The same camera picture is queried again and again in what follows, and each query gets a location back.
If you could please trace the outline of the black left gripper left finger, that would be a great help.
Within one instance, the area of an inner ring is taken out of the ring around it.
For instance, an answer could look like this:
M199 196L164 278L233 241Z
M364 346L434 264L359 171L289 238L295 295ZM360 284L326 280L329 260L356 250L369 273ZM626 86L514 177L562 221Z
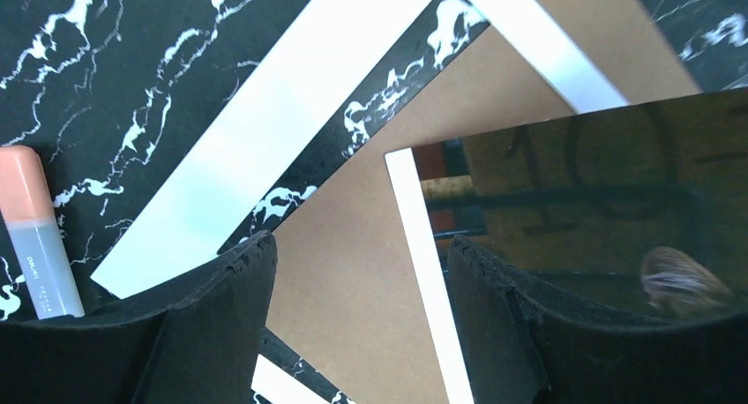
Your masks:
M277 263L262 231L84 317L2 323L2 402L251 402Z

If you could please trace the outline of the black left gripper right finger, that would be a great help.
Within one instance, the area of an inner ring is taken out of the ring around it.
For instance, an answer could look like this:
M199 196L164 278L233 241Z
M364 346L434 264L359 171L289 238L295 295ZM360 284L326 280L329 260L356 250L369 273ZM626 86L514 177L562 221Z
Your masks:
M447 289L478 403L744 403L747 316L668 321L565 291L456 236Z

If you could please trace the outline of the cat and books photo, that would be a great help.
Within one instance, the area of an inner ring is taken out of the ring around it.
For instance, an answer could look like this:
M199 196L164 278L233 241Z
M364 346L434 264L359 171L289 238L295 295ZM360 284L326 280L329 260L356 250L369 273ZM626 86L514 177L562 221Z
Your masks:
M499 128L385 157L423 300L456 236L589 301L747 316L743 87ZM468 373L460 348L460 361Z

